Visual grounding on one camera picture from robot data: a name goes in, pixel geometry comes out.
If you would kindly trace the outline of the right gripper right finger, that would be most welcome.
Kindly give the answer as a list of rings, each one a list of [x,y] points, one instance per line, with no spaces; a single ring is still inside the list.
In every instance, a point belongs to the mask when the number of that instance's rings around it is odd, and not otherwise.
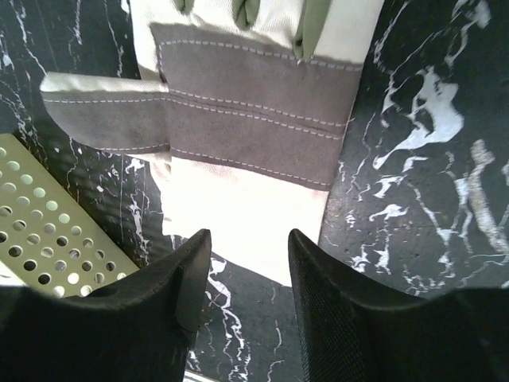
[[[507,290],[419,298],[353,270],[299,230],[288,251],[305,380],[507,380]]]

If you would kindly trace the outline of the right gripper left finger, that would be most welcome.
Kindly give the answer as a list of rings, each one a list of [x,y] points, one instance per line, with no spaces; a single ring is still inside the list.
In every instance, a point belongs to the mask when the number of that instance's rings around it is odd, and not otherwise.
[[[1,289],[4,381],[181,381],[212,253],[202,229],[176,251],[85,297]]]

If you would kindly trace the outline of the white glove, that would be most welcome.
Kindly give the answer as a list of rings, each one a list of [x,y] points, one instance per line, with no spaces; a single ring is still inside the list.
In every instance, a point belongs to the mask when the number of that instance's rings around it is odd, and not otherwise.
[[[293,229],[317,240],[381,1],[133,1],[140,78],[50,72],[71,138],[146,160],[162,231],[291,284]]]

